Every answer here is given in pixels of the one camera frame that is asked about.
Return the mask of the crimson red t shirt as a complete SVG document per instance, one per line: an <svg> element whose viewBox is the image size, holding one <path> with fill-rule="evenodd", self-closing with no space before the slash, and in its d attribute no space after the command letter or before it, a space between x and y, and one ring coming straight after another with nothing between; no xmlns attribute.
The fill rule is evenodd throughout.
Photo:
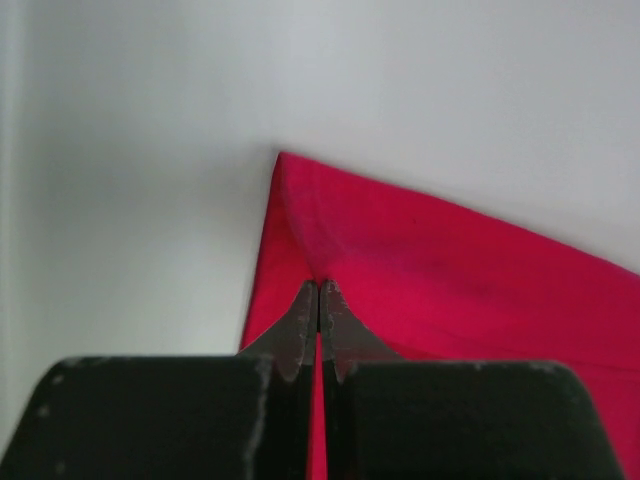
<svg viewBox="0 0 640 480"><path fill-rule="evenodd" d="M242 344L306 280L412 359L550 359L586 384L626 476L639 475L639 277L446 200L283 152Z"/></svg>

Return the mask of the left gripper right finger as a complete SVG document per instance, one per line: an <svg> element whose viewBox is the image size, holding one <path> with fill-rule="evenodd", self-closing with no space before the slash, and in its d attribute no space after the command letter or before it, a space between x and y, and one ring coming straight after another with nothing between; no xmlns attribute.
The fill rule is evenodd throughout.
<svg viewBox="0 0 640 480"><path fill-rule="evenodd" d="M319 294L332 479L620 479L590 395L540 361L410 361Z"/></svg>

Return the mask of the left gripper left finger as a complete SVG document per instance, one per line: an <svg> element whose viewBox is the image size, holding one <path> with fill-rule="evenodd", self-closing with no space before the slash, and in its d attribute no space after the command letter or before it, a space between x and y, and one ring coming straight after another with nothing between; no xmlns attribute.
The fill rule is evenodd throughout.
<svg viewBox="0 0 640 480"><path fill-rule="evenodd" d="M71 357L30 397L5 479L302 479L318 290L233 356Z"/></svg>

